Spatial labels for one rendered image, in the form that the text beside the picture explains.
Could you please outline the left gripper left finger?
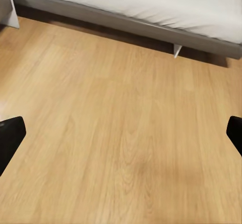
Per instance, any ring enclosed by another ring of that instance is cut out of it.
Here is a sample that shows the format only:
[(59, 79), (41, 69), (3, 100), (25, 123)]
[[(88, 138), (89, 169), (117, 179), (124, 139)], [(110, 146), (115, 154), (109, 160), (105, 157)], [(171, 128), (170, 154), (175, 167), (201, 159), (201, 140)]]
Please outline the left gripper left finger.
[(26, 135), (21, 116), (0, 122), (0, 177)]

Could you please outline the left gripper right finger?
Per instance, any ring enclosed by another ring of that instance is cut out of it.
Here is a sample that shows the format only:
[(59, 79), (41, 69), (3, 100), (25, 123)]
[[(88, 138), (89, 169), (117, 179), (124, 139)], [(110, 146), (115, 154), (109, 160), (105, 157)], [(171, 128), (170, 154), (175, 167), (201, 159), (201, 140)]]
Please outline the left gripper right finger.
[(231, 142), (242, 156), (242, 118), (231, 116), (226, 131)]

